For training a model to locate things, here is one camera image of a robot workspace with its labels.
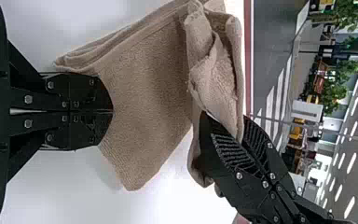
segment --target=bolt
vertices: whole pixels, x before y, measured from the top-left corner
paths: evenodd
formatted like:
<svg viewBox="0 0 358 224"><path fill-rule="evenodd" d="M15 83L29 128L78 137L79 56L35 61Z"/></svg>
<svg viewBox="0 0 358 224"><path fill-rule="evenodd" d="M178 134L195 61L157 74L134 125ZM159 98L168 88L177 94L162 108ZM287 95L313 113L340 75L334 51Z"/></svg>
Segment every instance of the bolt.
<svg viewBox="0 0 358 224"><path fill-rule="evenodd" d="M30 105L33 100L34 100L33 97L30 96L30 95L26 95L26 96L24 97L24 103L26 103L27 105Z"/></svg>
<svg viewBox="0 0 358 224"><path fill-rule="evenodd" d="M237 177L237 179L243 179L243 176L240 172L237 173L236 177Z"/></svg>
<svg viewBox="0 0 358 224"><path fill-rule="evenodd" d="M270 178L271 180L274 180L274 179L276 178L276 176L275 176L274 173L271 173L271 174L269 174L269 178Z"/></svg>
<svg viewBox="0 0 358 224"><path fill-rule="evenodd" d="M48 82L48 88L51 90L54 89L54 82L52 81Z"/></svg>
<svg viewBox="0 0 358 224"><path fill-rule="evenodd" d="M0 151L7 152L8 144L7 143L0 143Z"/></svg>
<svg viewBox="0 0 358 224"><path fill-rule="evenodd" d="M93 144L94 141L95 141L95 138L94 138L93 136L91 136L91 137L89 138L89 143L90 143L90 144Z"/></svg>
<svg viewBox="0 0 358 224"><path fill-rule="evenodd" d="M263 188L266 189L269 187L269 182L263 181Z"/></svg>
<svg viewBox="0 0 358 224"><path fill-rule="evenodd" d="M53 140L53 135L50 133L47 137L48 142L51 142Z"/></svg>
<svg viewBox="0 0 358 224"><path fill-rule="evenodd" d="M27 129L32 128L32 123L33 123L33 121L31 119L26 119L24 121L24 127Z"/></svg>
<svg viewBox="0 0 358 224"><path fill-rule="evenodd" d="M0 71L0 78L7 79L7 78L8 78L8 72L6 72L6 71Z"/></svg>

